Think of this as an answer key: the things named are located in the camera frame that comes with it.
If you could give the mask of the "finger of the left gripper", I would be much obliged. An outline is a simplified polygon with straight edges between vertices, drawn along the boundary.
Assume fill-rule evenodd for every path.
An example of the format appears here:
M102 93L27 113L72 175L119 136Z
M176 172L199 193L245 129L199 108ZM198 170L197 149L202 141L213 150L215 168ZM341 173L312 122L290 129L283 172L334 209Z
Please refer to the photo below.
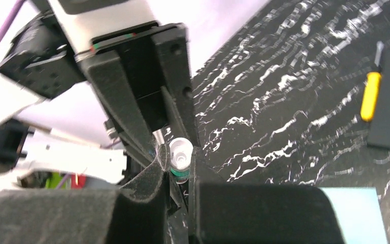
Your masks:
M128 154L142 166L149 166L155 152L152 133L145 122L132 92L117 52L108 51L80 61L80 68L92 84L115 127L123 129L119 136L128 146Z
M187 54L186 26L183 23L172 23L154 30L157 32L151 38L164 78L161 93L168 125L175 137L184 137L194 146L200 146Z

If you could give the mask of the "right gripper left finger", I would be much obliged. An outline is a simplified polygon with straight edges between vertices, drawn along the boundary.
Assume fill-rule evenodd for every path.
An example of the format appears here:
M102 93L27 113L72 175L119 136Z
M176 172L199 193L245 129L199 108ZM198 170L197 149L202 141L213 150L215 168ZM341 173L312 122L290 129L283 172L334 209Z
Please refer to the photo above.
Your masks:
M119 189L0 192L0 243L165 243L170 148Z

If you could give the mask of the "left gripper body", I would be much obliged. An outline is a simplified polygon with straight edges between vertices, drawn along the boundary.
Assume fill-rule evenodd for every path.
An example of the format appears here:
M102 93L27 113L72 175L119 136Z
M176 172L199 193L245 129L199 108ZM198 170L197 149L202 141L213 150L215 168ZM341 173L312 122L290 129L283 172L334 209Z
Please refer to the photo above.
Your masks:
M161 93L164 78L151 38L157 32L154 29L160 26L163 25L151 21L93 38L90 40L90 49L76 56L80 68L80 61L87 57L108 51L117 52L142 116L151 132L168 126L165 102ZM115 121L106 108L105 111L114 124ZM118 133L123 131L119 126L115 128Z

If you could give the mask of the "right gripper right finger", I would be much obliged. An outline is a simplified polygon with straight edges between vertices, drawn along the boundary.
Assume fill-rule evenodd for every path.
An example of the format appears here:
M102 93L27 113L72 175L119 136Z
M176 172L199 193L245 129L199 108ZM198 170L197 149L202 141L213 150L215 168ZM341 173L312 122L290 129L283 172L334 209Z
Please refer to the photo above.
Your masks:
M227 183L200 148L191 155L188 223L190 243L344 243L321 189Z

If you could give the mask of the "green white glue stick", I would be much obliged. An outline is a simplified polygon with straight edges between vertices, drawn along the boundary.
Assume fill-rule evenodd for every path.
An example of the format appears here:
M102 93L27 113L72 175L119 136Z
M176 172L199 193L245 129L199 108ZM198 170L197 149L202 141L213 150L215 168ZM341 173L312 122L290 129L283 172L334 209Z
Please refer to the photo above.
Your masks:
M173 139L169 146L171 150L170 170L176 183L180 185L189 179L193 145L188 139L179 137Z

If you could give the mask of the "light green envelope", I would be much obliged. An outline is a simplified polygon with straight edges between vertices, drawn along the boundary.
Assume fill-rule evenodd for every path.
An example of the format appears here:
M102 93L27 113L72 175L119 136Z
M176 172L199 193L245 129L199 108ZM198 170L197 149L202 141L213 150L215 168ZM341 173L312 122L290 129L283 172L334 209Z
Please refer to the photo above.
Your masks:
M375 188L321 188L347 244L388 243Z

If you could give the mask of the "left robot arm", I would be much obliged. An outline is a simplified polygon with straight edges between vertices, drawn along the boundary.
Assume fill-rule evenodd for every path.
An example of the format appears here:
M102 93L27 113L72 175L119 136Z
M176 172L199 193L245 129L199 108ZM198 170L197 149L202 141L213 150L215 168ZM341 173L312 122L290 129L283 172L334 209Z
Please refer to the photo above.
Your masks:
M155 21L93 39L85 60L76 61L55 16L36 16L12 40L0 63L0 75L35 94L54 99L74 84L89 81L108 115L112 138L124 149L104 149L72 140L36 144L28 126L11 115L0 122L0 166L23 178L31 172L84 176L119 184L132 176L132 158L143 167L156 155L150 133L164 126L178 135L171 142L171 173L178 184L188 180L193 147L198 144L186 52L186 29Z

